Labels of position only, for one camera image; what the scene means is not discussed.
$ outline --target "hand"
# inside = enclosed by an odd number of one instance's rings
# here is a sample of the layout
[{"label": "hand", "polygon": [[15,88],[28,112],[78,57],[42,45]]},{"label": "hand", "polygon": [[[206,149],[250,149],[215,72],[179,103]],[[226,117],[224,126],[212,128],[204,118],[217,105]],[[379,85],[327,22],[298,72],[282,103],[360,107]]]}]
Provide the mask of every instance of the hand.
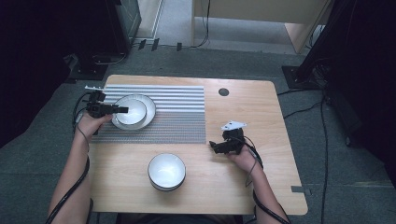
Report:
[{"label": "hand", "polygon": [[78,128],[85,134],[85,136],[88,138],[88,140],[91,141],[92,135],[100,129],[100,127],[110,121],[113,118],[113,115],[105,115],[99,119],[94,119],[91,117],[87,112],[84,113],[82,116],[81,120],[78,123],[78,127],[76,128],[75,131],[75,137],[78,134],[81,134],[81,132],[78,130]]},{"label": "hand", "polygon": [[243,146],[239,155],[227,153],[227,158],[230,161],[234,161],[236,165],[246,172],[250,172],[254,165],[255,158],[251,155],[250,150],[247,146]]}]

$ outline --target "gray ridged mat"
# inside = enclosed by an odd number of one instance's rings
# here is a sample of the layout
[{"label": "gray ridged mat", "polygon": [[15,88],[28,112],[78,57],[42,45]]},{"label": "gray ridged mat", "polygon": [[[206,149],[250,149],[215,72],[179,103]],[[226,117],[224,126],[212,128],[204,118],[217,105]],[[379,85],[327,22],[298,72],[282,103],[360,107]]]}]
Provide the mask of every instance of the gray ridged mat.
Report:
[{"label": "gray ridged mat", "polygon": [[144,94],[156,105],[156,115],[145,128],[124,131],[104,125],[93,143],[205,144],[203,86],[106,85],[104,103],[115,104],[123,96]]}]

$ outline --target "forearm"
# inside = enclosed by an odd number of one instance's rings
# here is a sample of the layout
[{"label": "forearm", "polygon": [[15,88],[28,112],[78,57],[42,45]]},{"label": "forearm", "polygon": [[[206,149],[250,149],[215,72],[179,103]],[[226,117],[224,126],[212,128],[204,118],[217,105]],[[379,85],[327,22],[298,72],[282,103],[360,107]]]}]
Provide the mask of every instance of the forearm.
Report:
[{"label": "forearm", "polygon": [[[49,214],[62,197],[78,181],[88,159],[88,144],[84,137],[75,136],[66,165],[55,188],[49,205]],[[90,183],[88,175],[66,201],[52,223],[85,223],[90,206]]]},{"label": "forearm", "polygon": [[[275,214],[279,215],[280,217],[288,221],[286,214],[284,213],[282,207],[278,203],[276,196],[273,193],[271,186],[268,182],[267,176],[265,175],[265,172],[262,170],[262,168],[260,166],[255,167],[251,175],[253,179],[254,191],[259,201],[269,210],[271,210]],[[270,217],[267,213],[262,211],[258,206],[256,208],[256,216],[258,223],[260,224],[279,223],[279,221],[277,221],[273,217]]]}]

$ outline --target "table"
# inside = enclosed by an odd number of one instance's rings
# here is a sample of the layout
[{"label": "table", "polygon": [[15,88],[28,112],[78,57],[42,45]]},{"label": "table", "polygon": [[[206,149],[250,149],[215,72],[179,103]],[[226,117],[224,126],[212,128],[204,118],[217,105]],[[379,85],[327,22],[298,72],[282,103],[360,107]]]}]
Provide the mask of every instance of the table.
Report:
[{"label": "table", "polygon": [[[273,191],[290,215],[307,212],[274,84],[270,81],[189,77],[110,76],[106,84],[193,85],[205,89],[206,141],[222,142],[221,126],[230,120],[247,123],[245,136],[262,156]],[[226,88],[228,96],[219,95]],[[148,165],[160,153],[174,153],[187,176],[178,189],[156,190]],[[91,190],[95,212],[234,214],[253,213],[247,174],[209,144],[91,144]]]},{"label": "table", "polygon": [[[206,17],[208,2],[209,0],[193,1],[192,44],[195,27],[194,18]],[[332,10],[332,3],[332,0],[214,0],[210,2],[209,17],[285,22],[291,43],[296,52],[300,53],[317,26],[326,23]]]}]

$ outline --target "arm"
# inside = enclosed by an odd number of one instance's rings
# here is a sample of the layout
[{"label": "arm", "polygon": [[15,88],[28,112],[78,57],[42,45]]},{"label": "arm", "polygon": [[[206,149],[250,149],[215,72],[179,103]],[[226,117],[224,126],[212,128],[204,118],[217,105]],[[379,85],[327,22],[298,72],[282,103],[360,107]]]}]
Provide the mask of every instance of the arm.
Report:
[{"label": "arm", "polygon": [[[251,168],[255,163],[254,157],[250,154],[248,147],[243,146],[241,153],[239,155],[235,154],[227,154],[228,159],[234,161],[236,165],[247,171],[250,172]],[[256,192],[257,198],[259,201],[268,209],[282,217],[283,219],[288,221],[286,214],[283,212],[282,207],[277,202],[275,194],[273,193],[271,186],[268,182],[267,176],[265,175],[264,170],[260,167],[257,163],[254,165],[253,170],[251,171],[251,177],[253,180],[253,187]],[[259,207],[256,208],[256,216],[257,216],[257,223],[275,223],[278,224],[279,222],[275,220],[273,217],[270,217],[268,214],[263,212]]]},{"label": "arm", "polygon": [[[96,130],[103,123],[111,120],[111,118],[111,115],[107,115],[99,119],[93,119],[87,113],[81,118],[76,128],[69,157],[49,204],[49,215],[56,204],[83,174],[88,159],[89,143],[87,140],[91,141],[92,135]],[[89,208],[90,183],[87,175],[76,191],[66,201],[52,223],[85,223]]]}]

